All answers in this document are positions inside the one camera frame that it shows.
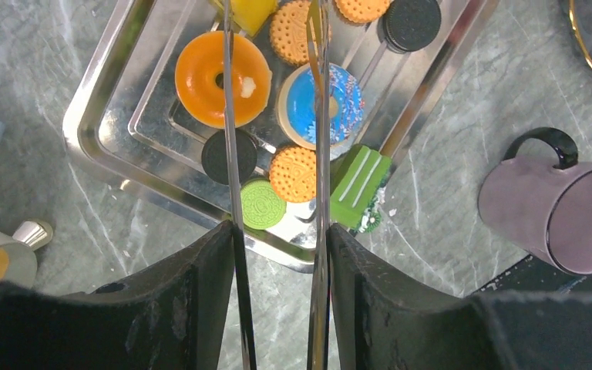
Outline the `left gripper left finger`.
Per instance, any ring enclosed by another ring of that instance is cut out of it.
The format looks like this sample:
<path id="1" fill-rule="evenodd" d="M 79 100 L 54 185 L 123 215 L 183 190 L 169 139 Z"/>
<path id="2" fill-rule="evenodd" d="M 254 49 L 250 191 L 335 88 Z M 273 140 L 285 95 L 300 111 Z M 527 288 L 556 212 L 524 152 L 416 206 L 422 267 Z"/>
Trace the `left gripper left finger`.
<path id="1" fill-rule="evenodd" d="M 215 369 L 234 271 L 233 225 L 92 293 L 0 282 L 0 369 Z"/>

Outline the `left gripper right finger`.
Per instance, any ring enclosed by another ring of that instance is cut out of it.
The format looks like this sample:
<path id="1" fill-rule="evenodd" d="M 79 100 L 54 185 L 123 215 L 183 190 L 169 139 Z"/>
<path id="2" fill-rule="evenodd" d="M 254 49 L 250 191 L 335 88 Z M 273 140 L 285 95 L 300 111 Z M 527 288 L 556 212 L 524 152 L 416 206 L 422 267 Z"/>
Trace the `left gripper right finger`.
<path id="1" fill-rule="evenodd" d="M 328 234 L 343 369 L 592 369 L 592 292 L 456 298 Z"/>

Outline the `orange donut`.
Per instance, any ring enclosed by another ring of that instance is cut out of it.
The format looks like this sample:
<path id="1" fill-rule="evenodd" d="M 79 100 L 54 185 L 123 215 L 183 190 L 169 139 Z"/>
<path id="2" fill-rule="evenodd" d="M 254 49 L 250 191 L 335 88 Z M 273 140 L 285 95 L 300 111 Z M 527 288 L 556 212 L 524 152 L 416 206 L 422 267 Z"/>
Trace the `orange donut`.
<path id="1" fill-rule="evenodd" d="M 224 127 L 224 88 L 217 83 L 224 74 L 224 32 L 197 36 L 180 53 L 175 72 L 179 100 L 197 121 L 215 129 Z M 231 80 L 234 124 L 243 126 L 268 105 L 272 71 L 260 49 L 234 35 Z"/>

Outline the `blue sprinkled donut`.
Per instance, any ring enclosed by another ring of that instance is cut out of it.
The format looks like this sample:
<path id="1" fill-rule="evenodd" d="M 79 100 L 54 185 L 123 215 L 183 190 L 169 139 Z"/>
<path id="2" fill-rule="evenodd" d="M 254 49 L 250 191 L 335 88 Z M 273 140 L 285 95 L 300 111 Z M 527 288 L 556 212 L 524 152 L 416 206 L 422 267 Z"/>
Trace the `blue sprinkled donut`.
<path id="1" fill-rule="evenodd" d="M 330 65 L 330 144 L 354 136 L 362 124 L 364 100 L 358 80 L 346 69 Z M 308 66 L 297 68 L 284 81 L 276 102 L 277 121 L 289 139 L 316 149 L 314 77 Z"/>

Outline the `yellow cake piece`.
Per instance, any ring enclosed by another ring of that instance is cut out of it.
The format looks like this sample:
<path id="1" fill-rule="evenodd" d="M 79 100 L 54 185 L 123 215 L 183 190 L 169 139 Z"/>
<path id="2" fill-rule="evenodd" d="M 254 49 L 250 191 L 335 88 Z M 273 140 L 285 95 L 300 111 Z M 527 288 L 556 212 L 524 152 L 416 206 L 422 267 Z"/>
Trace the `yellow cake piece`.
<path id="1" fill-rule="evenodd" d="M 277 0 L 232 0 L 230 29 L 252 39 L 277 9 Z"/>

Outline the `metal tongs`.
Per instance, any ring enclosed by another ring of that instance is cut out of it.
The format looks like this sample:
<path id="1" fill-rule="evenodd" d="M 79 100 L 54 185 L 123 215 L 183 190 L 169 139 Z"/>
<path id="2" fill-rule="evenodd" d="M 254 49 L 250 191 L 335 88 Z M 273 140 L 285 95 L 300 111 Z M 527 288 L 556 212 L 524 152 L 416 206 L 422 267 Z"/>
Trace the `metal tongs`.
<path id="1" fill-rule="evenodd" d="M 330 323 L 331 274 L 328 253 L 328 230 L 330 228 L 330 63 L 328 58 L 328 10 L 327 1 L 313 1 L 308 10 L 306 32 L 308 58 L 314 78 L 316 113 L 316 227 L 317 240 L 314 256 L 314 273 L 311 285 L 311 303 L 308 329 L 309 369 L 328 367 L 328 336 Z M 247 274 L 241 205 L 241 182 L 237 165 L 237 142 L 232 88 L 232 58 L 234 33 L 231 29 L 232 11 L 230 2 L 224 3 L 224 98 L 225 98 L 225 143 L 230 189 L 231 220 L 233 222 L 232 247 L 237 283 L 240 317 L 242 362 L 245 369 L 257 367 L 254 346 L 254 326 L 251 296 Z"/>

